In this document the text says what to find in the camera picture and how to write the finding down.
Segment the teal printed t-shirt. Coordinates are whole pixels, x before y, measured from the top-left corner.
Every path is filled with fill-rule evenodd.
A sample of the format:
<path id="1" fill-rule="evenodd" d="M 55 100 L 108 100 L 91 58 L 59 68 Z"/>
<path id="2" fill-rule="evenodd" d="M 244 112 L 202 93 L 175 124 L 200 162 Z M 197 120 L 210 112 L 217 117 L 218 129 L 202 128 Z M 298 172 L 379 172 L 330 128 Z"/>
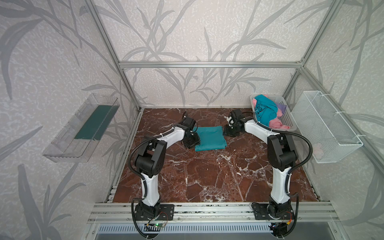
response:
<path id="1" fill-rule="evenodd" d="M 197 134 L 200 144 L 195 146 L 196 152 L 223 150 L 227 147 L 226 139 L 223 135 L 223 127 L 199 127 Z"/>

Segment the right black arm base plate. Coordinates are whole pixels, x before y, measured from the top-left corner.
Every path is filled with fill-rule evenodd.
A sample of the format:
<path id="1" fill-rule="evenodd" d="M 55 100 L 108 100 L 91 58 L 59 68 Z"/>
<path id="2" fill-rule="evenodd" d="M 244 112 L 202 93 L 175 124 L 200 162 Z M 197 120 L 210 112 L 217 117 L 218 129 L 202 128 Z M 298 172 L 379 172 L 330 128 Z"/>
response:
<path id="1" fill-rule="evenodd" d="M 268 221 L 286 221 L 291 222 L 295 216 L 291 205 L 281 211 L 275 211 L 275 207 L 271 207 L 270 204 L 252 203 L 251 208 L 253 210 L 255 220 L 268 220 Z"/>

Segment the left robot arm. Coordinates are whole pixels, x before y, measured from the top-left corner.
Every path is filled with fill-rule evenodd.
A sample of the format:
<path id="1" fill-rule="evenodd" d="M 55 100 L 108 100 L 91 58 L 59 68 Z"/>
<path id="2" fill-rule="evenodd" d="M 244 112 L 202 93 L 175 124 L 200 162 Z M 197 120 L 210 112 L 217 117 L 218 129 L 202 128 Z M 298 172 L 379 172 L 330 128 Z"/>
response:
<path id="1" fill-rule="evenodd" d="M 143 197 L 139 206 L 143 210 L 155 213 L 160 209 L 158 176 L 164 166 L 167 148 L 177 142 L 182 142 L 186 149 L 199 145 L 197 128 L 194 119 L 183 117 L 168 131 L 145 139 L 134 149 L 137 157 L 133 172 L 141 178 Z"/>

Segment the white plastic laundry basket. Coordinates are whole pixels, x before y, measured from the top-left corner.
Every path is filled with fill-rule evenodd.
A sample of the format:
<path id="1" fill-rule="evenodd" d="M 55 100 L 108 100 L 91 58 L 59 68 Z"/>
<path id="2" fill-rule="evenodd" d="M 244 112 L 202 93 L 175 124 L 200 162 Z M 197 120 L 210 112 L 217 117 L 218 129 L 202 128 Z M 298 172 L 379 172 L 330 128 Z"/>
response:
<path id="1" fill-rule="evenodd" d="M 261 94 L 253 94 L 253 95 L 250 96 L 250 102 L 251 102 L 251 106 L 252 106 L 254 120 L 255 120 L 256 123 L 260 123 L 260 122 L 258 122 L 257 119 L 256 119 L 255 111 L 254 111 L 254 108 L 253 108 L 253 105 L 252 105 L 252 99 L 254 97 L 258 96 L 258 95 L 261 95 Z M 289 126 L 290 129 L 288 129 L 288 130 L 276 129 L 276 130 L 295 131 L 297 129 L 297 125 L 296 125 L 296 123 L 294 121 L 294 118 L 292 116 L 292 113 L 291 113 L 291 111 L 290 111 L 290 109 L 288 107 L 288 104 L 287 104 L 286 100 L 282 96 L 278 96 L 278 95 L 272 95 L 272 94 L 264 94 L 264 95 L 267 96 L 270 100 L 274 101 L 276 104 L 283 104 L 283 105 L 287 106 L 287 111 L 284 113 L 284 115 L 281 118 L 281 120 L 282 120 L 283 124 Z"/>

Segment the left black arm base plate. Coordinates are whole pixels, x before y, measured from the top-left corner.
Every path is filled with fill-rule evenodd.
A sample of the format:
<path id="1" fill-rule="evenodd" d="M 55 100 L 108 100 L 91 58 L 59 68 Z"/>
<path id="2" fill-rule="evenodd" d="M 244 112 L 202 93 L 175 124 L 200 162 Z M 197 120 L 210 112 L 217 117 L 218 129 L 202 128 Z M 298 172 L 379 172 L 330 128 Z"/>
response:
<path id="1" fill-rule="evenodd" d="M 136 205 L 134 208 L 134 217 L 137 221 L 161 220 L 172 221 L 174 218 L 175 205 L 156 204 L 155 206 Z"/>

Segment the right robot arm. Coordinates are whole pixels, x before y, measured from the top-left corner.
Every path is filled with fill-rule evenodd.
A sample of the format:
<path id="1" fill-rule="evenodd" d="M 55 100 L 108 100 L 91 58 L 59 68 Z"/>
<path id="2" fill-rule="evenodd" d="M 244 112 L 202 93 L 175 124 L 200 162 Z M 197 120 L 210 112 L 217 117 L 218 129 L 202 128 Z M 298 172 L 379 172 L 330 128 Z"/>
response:
<path id="1" fill-rule="evenodd" d="M 291 211 L 290 178 L 297 160 L 292 135 L 266 127 L 253 117 L 245 117 L 240 109 L 231 111 L 227 122 L 225 136 L 237 137 L 241 133 L 248 133 L 267 144 L 267 157 L 273 168 L 273 188 L 269 204 L 266 207 L 255 204 L 254 209 L 265 211 L 272 219 L 281 218 Z"/>

